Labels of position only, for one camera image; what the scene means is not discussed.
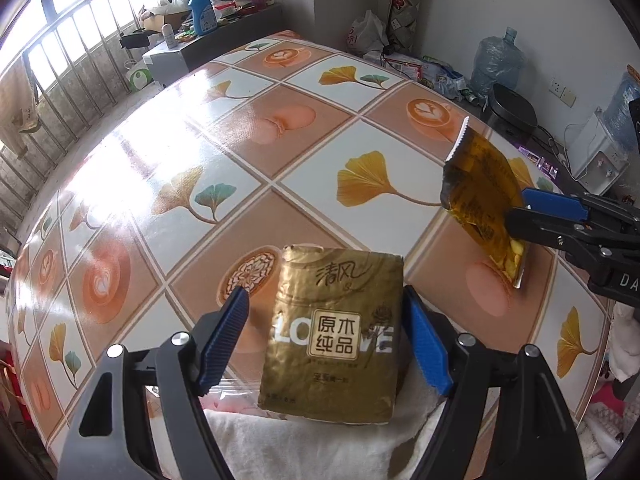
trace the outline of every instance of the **yellow snack wrapper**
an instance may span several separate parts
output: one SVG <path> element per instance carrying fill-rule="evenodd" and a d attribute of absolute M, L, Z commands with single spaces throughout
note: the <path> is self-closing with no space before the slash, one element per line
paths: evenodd
<path fill-rule="evenodd" d="M 509 236 L 504 216 L 524 206 L 520 188 L 505 156 L 466 118 L 444 165 L 440 201 L 511 285 L 518 279 L 526 246 Z"/>
<path fill-rule="evenodd" d="M 392 254 L 285 248 L 258 405 L 331 422 L 388 422 L 402 268 Z"/>

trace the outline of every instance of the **cloth on railing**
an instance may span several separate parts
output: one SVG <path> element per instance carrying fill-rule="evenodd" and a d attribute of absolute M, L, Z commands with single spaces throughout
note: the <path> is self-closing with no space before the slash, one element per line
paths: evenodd
<path fill-rule="evenodd" d="M 27 152 L 21 132 L 33 132 L 39 124 L 35 95 L 21 57 L 0 78 L 0 103 L 0 141 L 21 158 Z"/>

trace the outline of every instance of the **screw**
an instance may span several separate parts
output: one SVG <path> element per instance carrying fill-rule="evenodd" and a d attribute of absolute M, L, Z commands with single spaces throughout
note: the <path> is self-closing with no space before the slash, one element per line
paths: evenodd
<path fill-rule="evenodd" d="M 171 337 L 171 343 L 176 346 L 183 346 L 187 344 L 189 340 L 189 334 L 186 332 L 177 332 Z"/>
<path fill-rule="evenodd" d="M 123 351 L 124 348 L 122 347 L 122 345 L 111 345 L 109 348 L 107 348 L 107 355 L 111 358 L 114 358 L 121 355 Z"/>
<path fill-rule="evenodd" d="M 464 334 L 460 334 L 458 336 L 458 342 L 462 346 L 466 346 L 466 347 L 469 348 L 469 347 L 471 347 L 471 346 L 476 344 L 476 338 L 473 337 L 471 334 L 464 333 Z"/>
<path fill-rule="evenodd" d="M 540 348 L 535 345 L 526 345 L 524 347 L 524 354 L 527 357 L 538 357 L 540 355 Z"/>

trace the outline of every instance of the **wall socket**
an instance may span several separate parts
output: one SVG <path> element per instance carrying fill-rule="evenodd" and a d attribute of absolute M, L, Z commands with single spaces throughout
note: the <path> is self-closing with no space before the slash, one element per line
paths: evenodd
<path fill-rule="evenodd" d="M 566 104 L 569 108 L 571 108 L 575 103 L 575 94 L 570 89 L 564 86 L 564 83 L 559 81 L 558 79 L 552 79 L 549 84 L 549 91 L 558 97 L 564 104 Z"/>
<path fill-rule="evenodd" d="M 549 91 L 558 98 L 562 97 L 562 92 L 566 87 L 558 81 L 558 79 L 552 79 L 549 85 Z"/>

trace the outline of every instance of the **metal railing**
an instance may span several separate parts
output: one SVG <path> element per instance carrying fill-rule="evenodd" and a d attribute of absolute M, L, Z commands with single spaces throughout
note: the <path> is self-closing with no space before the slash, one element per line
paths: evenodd
<path fill-rule="evenodd" d="M 33 199 L 36 197 L 38 191 L 42 188 L 42 186 L 46 182 L 47 175 L 57 166 L 59 161 L 62 160 L 62 158 L 68 153 L 69 146 L 72 145 L 74 142 L 76 142 L 82 134 L 82 130 L 80 131 L 74 130 L 72 125 L 69 123 L 69 121 L 65 120 L 65 118 L 63 117 L 63 114 L 59 110 L 59 107 L 56 106 L 56 104 L 54 103 L 54 99 L 52 99 L 51 97 L 51 91 L 56 87 L 60 88 L 60 91 L 64 99 L 68 101 L 74 114 L 78 117 L 80 123 L 82 124 L 82 129 L 88 130 L 92 126 L 90 123 L 90 120 L 85 116 L 85 114 L 82 113 L 81 105 L 78 102 L 76 102 L 75 99 L 72 97 L 72 95 L 70 94 L 69 90 L 65 85 L 64 80 L 67 79 L 68 81 L 68 78 L 72 76 L 72 78 L 79 83 L 79 87 L 81 88 L 82 94 L 84 94 L 85 97 L 87 98 L 90 104 L 90 108 L 95 110 L 98 118 L 103 117 L 104 111 L 98 105 L 96 97 L 92 94 L 92 92 L 90 91 L 90 88 L 82 79 L 80 72 L 78 70 L 80 63 L 87 60 L 91 67 L 92 72 L 95 73 L 95 76 L 96 76 L 95 80 L 97 81 L 101 91 L 103 91 L 104 95 L 108 97 L 109 101 L 111 102 L 111 105 L 116 105 L 118 102 L 117 95 L 115 95 L 114 92 L 112 92 L 109 86 L 107 85 L 105 75 L 98 68 L 98 64 L 96 63 L 96 59 L 95 59 L 95 56 L 98 50 L 100 48 L 103 48 L 109 59 L 109 63 L 113 71 L 115 72 L 116 78 L 118 79 L 120 85 L 122 85 L 124 89 L 124 95 L 131 94 L 129 85 L 127 84 L 126 79 L 122 75 L 121 70 L 118 68 L 118 65 L 113 56 L 113 53 L 110 51 L 108 43 L 115 36 L 119 35 L 123 30 L 126 30 L 131 25 L 136 25 L 136 28 L 140 27 L 140 22 L 138 20 L 138 16 L 136 15 L 136 11 L 134 10 L 134 6 L 131 3 L 131 0 L 127 0 L 129 10 L 131 13 L 131 21 L 126 23 L 125 25 L 121 25 L 118 22 L 118 19 L 116 18 L 116 14 L 111 5 L 111 0 L 107 0 L 111 16 L 113 17 L 113 20 L 116 24 L 116 32 L 109 35 L 108 37 L 105 37 L 102 31 L 100 30 L 100 26 L 98 24 L 98 20 L 96 19 L 94 9 L 91 6 L 92 1 L 94 0 L 79 0 L 75 4 L 73 4 L 73 6 L 69 7 L 68 9 L 65 9 L 63 12 L 57 13 L 57 17 L 55 17 L 53 20 L 49 20 L 49 23 L 47 23 L 47 25 L 36 36 L 34 36 L 24 46 L 24 48 L 14 57 L 14 59 L 7 65 L 7 67 L 10 67 L 20 56 L 25 55 L 25 53 L 27 54 L 30 53 L 34 48 L 40 47 L 42 49 L 47 65 L 54 76 L 54 82 L 48 88 L 44 88 L 44 86 L 41 84 L 41 82 L 39 81 L 39 79 L 35 74 L 33 74 L 33 82 L 38 89 L 39 95 L 44 99 L 46 104 L 49 106 L 50 110 L 53 112 L 57 120 L 60 122 L 62 129 L 68 134 L 68 137 L 71 139 L 71 142 L 65 145 L 65 140 L 55 135 L 56 128 L 52 128 L 50 124 L 46 124 L 42 120 L 42 118 L 40 118 L 40 126 L 44 131 L 44 134 L 46 135 L 46 137 L 49 137 L 53 145 L 60 152 L 58 157 L 56 157 L 52 153 L 47 153 L 47 150 L 34 138 L 32 134 L 25 135 L 25 137 L 29 139 L 28 144 L 33 145 L 36 152 L 39 152 L 42 155 L 42 157 L 44 158 L 44 161 L 46 161 L 46 164 L 47 164 L 47 169 L 45 173 L 43 173 L 34 164 L 33 159 L 29 155 L 29 150 L 27 154 L 23 156 L 23 158 L 19 159 L 19 161 L 23 162 L 25 167 L 29 168 L 31 172 L 36 176 L 38 180 L 37 182 L 33 182 L 27 179 L 27 175 L 24 172 L 22 172 L 20 168 L 17 167 L 16 164 L 12 163 L 9 160 L 6 154 L 7 148 L 5 146 L 3 146 L 0 149 L 0 160 L 1 160 L 0 167 L 4 166 L 7 173 L 13 173 L 24 184 L 24 187 L 28 190 L 27 193 L 21 193 L 19 190 L 15 189 L 15 187 L 13 187 L 7 181 L 7 179 L 0 176 L 1 187 L 7 188 L 9 193 L 23 206 L 22 210 L 17 210 L 15 206 L 11 206 L 11 204 L 9 204 L 2 197 L 2 193 L 0 192 L 0 210 L 5 209 L 7 213 L 9 213 L 11 216 L 14 216 L 18 220 L 18 224 L 24 220 L 24 213 L 28 210 L 29 206 L 33 202 Z M 52 0 L 42 0 L 42 4 L 45 10 L 45 14 L 50 16 L 52 14 L 52 10 L 51 10 Z M 94 22 L 95 28 L 97 29 L 99 38 L 100 38 L 98 44 L 93 47 L 89 47 L 85 43 L 85 40 L 82 37 L 80 28 L 78 27 L 78 23 L 76 22 L 76 17 L 75 17 L 75 13 L 79 9 L 82 9 L 85 6 L 87 6 L 88 9 L 90 10 L 92 21 Z M 80 39 L 82 49 L 84 50 L 84 54 L 82 54 L 75 61 L 73 61 L 72 57 L 69 55 L 69 52 L 67 51 L 64 45 L 64 42 L 62 41 L 62 38 L 60 37 L 59 31 L 58 31 L 58 27 L 65 20 L 68 20 L 69 18 L 73 23 L 76 34 Z M 53 36 L 55 37 L 56 43 L 60 48 L 60 52 L 62 52 L 62 55 L 66 61 L 67 67 L 60 74 L 56 72 L 54 65 L 51 61 L 51 53 L 47 52 L 47 47 L 43 42 L 43 39 L 49 34 L 53 34 Z M 128 52 L 128 50 L 127 50 L 127 55 L 129 58 L 131 58 L 131 55 Z M 0 213 L 0 224 L 4 224 L 7 230 L 15 235 L 17 225 L 11 225 L 6 215 L 2 213 Z"/>

